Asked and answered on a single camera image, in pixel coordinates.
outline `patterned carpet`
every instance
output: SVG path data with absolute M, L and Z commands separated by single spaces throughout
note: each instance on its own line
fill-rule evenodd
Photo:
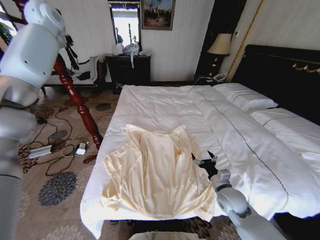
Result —
M 104 136 L 119 99 L 107 89 L 103 92 L 80 88 L 81 94 L 98 122 Z M 95 162 L 83 160 L 97 153 L 90 135 L 69 141 L 87 131 L 77 108 L 62 87 L 46 88 L 38 102 L 26 110 L 46 123 L 38 124 L 31 141 L 19 150 L 24 179 L 16 231 L 17 240 L 93 240 L 80 219 L 80 202 Z M 72 155 L 79 143 L 85 143 L 85 155 Z M 28 159 L 31 149 L 52 145 L 53 154 Z M 127 240 L 135 233 L 174 231 L 197 233 L 207 240 L 239 240 L 234 225 L 227 217 L 214 217 L 206 222 L 198 217 L 171 221 L 105 221 L 101 240 Z

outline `power adapter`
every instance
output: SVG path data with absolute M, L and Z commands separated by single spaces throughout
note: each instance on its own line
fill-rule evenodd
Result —
M 84 155 L 86 153 L 86 144 L 80 143 L 78 149 L 76 150 L 76 154 Z

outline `red wooden bedpost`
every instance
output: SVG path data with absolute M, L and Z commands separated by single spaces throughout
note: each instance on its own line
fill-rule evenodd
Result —
M 19 12 L 21 13 L 22 20 L 24 20 L 25 24 L 27 24 L 27 21 L 24 16 L 24 8 L 28 0 L 12 1 L 15 2 L 15 5 L 18 7 Z M 71 101 L 77 106 L 78 113 L 82 118 L 84 126 L 86 127 L 87 131 L 91 134 L 92 140 L 95 143 L 96 148 L 99 150 L 103 137 L 100 135 L 97 124 L 91 116 L 89 109 L 86 107 L 81 94 L 76 90 L 73 84 L 73 80 L 67 72 L 66 63 L 60 54 L 58 54 L 53 68 L 59 75 L 61 83 L 66 87 L 67 93 Z M 94 161 L 96 157 L 97 155 L 92 156 L 84 160 L 83 162 L 88 163 Z
M 24 9 L 25 9 L 25 5 L 29 0 L 12 0 L 15 5 L 17 6 L 19 12 L 21 13 L 21 19 L 24 21 L 25 24 L 28 24 L 26 19 L 25 19 L 25 15 L 24 15 Z

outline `nightstand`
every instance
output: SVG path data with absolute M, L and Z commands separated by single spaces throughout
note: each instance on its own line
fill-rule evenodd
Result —
M 150 56 L 134 56 L 133 66 L 130 56 L 107 55 L 113 94 L 120 94 L 123 85 L 150 85 Z

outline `bed frame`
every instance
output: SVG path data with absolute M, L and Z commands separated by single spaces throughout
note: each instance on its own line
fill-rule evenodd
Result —
M 320 125 L 320 50 L 247 45 L 232 82 Z

